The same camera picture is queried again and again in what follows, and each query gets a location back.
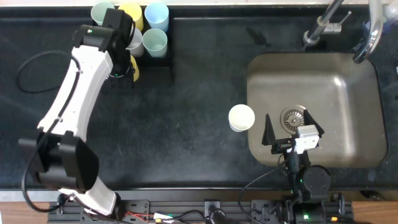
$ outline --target white wall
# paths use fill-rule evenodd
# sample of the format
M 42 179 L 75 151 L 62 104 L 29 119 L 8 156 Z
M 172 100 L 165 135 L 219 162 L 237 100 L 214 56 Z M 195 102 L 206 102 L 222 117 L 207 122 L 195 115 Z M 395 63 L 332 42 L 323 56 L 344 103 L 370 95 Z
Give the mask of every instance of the white wall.
M 284 4 L 329 4 L 332 0 L 108 0 L 120 5 L 124 2 L 137 2 L 148 5 L 164 2 L 168 5 L 284 5 Z M 392 0 L 381 0 L 384 4 Z M 92 6 L 100 0 L 0 0 L 0 6 Z M 343 4 L 367 4 L 368 0 L 345 0 Z

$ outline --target drain strainer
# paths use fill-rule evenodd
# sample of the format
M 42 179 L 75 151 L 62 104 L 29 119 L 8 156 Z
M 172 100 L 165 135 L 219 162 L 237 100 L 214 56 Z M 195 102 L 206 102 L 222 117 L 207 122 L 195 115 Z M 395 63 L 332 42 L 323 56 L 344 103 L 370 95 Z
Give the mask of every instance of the drain strainer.
M 304 110 L 300 105 L 295 105 L 283 110 L 280 115 L 282 127 L 290 134 L 294 134 L 298 127 L 304 126 Z

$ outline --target sink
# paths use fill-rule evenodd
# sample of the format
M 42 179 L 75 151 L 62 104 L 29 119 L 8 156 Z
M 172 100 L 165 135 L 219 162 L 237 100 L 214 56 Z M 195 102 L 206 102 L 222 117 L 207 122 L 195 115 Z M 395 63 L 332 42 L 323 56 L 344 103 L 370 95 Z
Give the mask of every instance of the sink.
M 261 144 L 266 114 L 275 136 L 287 138 L 303 125 L 302 111 L 325 130 L 308 152 L 312 164 L 374 167 L 387 154 L 377 74 L 369 61 L 353 54 L 264 54 L 248 68 L 248 106 L 256 122 L 249 148 L 262 164 L 276 166 L 279 155 Z

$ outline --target chrome faucet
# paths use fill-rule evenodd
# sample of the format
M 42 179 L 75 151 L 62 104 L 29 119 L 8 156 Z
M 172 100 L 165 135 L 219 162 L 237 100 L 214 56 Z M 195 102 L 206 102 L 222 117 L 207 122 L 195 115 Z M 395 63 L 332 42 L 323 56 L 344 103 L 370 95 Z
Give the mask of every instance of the chrome faucet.
M 326 12 L 318 17 L 312 29 L 306 31 L 303 36 L 303 41 L 306 45 L 315 45 L 319 41 L 319 36 L 329 24 L 329 20 L 336 12 L 337 8 L 344 0 L 334 0 Z M 355 63 L 361 63 L 373 52 L 377 43 L 380 40 L 381 32 L 383 30 L 383 10 L 381 0 L 369 0 L 369 13 L 371 16 L 370 32 L 366 44 L 364 44 L 354 55 Z

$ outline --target wooden surface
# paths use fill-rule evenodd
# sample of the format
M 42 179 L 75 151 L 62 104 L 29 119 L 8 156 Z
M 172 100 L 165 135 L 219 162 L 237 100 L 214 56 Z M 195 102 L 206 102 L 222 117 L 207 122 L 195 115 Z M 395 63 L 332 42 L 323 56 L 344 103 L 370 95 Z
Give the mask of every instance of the wooden surface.
M 37 203 L 40 208 L 48 203 Z M 353 202 L 355 220 L 372 224 L 398 223 L 398 202 Z M 47 214 L 31 210 L 25 202 L 0 202 L 2 224 L 46 224 Z

